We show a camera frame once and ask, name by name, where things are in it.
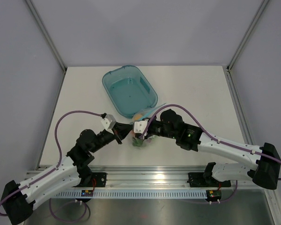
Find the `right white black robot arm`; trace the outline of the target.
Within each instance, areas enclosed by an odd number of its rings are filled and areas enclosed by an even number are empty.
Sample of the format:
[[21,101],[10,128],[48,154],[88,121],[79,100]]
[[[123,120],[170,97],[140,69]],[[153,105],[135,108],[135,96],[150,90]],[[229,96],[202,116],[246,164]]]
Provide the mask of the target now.
[[162,112],[160,120],[155,116],[138,126],[141,138],[152,135],[175,139],[184,150],[206,152],[233,160],[233,164],[209,163],[203,174],[204,182],[213,186],[227,180],[252,180],[259,187],[277,188],[281,158],[274,145],[263,146],[241,144],[220,139],[204,129],[187,124],[172,109]]

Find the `clear zip top bag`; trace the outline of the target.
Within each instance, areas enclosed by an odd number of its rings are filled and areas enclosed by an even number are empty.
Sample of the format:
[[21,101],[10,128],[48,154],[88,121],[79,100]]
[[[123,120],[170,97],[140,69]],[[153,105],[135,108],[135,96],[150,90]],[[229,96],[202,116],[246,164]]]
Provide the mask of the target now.
[[153,108],[149,107],[149,108],[141,109],[133,116],[132,123],[131,123],[133,129],[130,132],[132,138],[131,140],[132,146],[136,148],[146,147],[154,139],[155,137],[154,135],[147,137],[147,133],[145,133],[142,138],[140,138],[140,135],[142,135],[143,132],[145,131],[148,121],[150,120],[154,112],[164,105],[165,103]]

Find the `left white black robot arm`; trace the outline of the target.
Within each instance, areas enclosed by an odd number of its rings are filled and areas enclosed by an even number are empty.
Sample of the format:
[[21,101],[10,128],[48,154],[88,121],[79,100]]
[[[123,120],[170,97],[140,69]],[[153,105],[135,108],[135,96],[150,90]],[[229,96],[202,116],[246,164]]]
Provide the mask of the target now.
[[92,171],[88,165],[94,160],[93,153],[112,141],[121,144],[132,129],[130,124],[118,122],[110,131],[104,129],[98,134],[85,129],[75,146],[56,165],[20,183],[14,180],[8,182],[2,193],[0,207],[3,207],[11,224],[22,223],[43,202],[66,188],[88,186],[92,181]]

